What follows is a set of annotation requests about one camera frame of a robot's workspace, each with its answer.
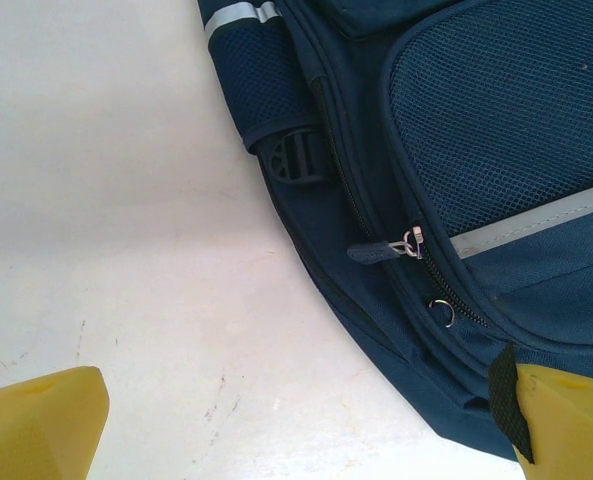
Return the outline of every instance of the backpack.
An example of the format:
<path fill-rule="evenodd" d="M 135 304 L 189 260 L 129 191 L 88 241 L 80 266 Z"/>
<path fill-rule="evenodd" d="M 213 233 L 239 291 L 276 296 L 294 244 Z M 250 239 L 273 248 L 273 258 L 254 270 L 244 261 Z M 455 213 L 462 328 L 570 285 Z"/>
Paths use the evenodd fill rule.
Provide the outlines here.
<path fill-rule="evenodd" d="M 441 436 L 516 459 L 488 369 L 593 377 L 593 0 L 199 0 L 331 309 Z"/>

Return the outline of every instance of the white surface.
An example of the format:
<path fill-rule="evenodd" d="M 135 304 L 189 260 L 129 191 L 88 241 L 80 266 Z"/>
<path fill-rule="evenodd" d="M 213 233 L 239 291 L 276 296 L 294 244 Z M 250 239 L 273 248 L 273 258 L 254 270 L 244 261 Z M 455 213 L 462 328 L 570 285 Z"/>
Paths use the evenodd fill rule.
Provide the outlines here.
<path fill-rule="evenodd" d="M 0 0 L 0 386 L 97 365 L 90 479 L 520 479 L 439 439 L 300 266 L 192 0 Z"/>

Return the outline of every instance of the blue mesh fabric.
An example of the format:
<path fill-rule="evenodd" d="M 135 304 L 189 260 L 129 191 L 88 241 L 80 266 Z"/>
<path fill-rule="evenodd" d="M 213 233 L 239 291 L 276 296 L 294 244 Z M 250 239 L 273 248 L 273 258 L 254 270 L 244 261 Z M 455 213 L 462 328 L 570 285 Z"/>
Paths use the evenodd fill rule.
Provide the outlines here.
<path fill-rule="evenodd" d="M 593 0 L 488 1 L 398 54 L 391 111 L 450 236 L 593 187 Z"/>
<path fill-rule="evenodd" d="M 233 26 L 219 29 L 209 49 L 234 123 L 248 144 L 252 129 L 311 115 L 316 107 L 281 19 Z"/>

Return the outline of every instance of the yellow plastic block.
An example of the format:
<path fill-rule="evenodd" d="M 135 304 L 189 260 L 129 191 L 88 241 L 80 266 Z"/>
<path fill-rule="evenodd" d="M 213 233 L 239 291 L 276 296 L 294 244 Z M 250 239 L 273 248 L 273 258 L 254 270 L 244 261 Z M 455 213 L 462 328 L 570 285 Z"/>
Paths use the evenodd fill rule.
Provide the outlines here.
<path fill-rule="evenodd" d="M 518 452 L 528 480 L 593 480 L 593 379 L 518 365 L 516 386 L 535 464 Z"/>
<path fill-rule="evenodd" d="M 108 411 L 97 368 L 1 388 L 0 480 L 85 479 Z"/>

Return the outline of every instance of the zipper pull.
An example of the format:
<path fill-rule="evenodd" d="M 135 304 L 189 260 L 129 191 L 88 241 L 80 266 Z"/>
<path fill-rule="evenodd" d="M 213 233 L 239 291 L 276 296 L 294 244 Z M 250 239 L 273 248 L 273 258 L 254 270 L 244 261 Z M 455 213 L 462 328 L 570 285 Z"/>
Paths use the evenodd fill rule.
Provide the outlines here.
<path fill-rule="evenodd" d="M 414 236 L 416 248 L 409 242 L 409 237 Z M 363 265 L 372 265 L 387 260 L 395 260 L 402 255 L 422 260 L 422 246 L 425 243 L 420 227 L 414 227 L 403 236 L 399 242 L 378 242 L 352 245 L 347 249 L 347 255 L 352 260 Z"/>

